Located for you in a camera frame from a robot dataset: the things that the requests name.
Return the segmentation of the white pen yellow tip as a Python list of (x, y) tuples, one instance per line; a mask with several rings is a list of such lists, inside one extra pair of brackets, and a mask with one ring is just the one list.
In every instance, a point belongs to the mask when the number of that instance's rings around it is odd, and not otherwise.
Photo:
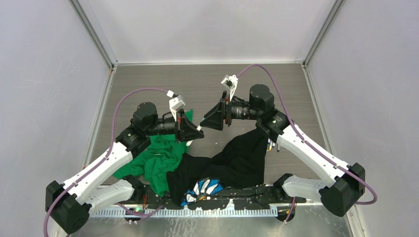
[(269, 141), (269, 143), (268, 143), (268, 151), (271, 151), (272, 150), (272, 147), (273, 147), (273, 142), (272, 141)]

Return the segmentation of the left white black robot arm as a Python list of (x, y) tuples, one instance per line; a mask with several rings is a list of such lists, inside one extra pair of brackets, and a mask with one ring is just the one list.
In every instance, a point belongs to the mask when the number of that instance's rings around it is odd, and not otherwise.
[(178, 105), (172, 105), (169, 118), (160, 118), (155, 104), (141, 103), (130, 124), (94, 162), (73, 177), (52, 181), (45, 191), (46, 220), (53, 219), (68, 235), (81, 229), (90, 216), (115, 203), (140, 203), (144, 190), (132, 175), (107, 188), (99, 186), (119, 168), (134, 160), (151, 145), (151, 136), (173, 135), (178, 142), (202, 139), (204, 133)]

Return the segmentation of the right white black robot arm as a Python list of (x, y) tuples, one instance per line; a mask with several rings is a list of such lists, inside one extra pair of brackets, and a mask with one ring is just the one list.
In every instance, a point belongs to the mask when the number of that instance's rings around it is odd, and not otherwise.
[(319, 177), (318, 180), (284, 174), (275, 183), (277, 201), (285, 203), (293, 197), (319, 201), (332, 214), (342, 217), (365, 193), (365, 169), (362, 165), (336, 158), (275, 108), (275, 97), (269, 88), (256, 84), (250, 88), (249, 100), (223, 92), (218, 104), (204, 115), (200, 125), (223, 130), (232, 120), (255, 120), (257, 130), (297, 156)]

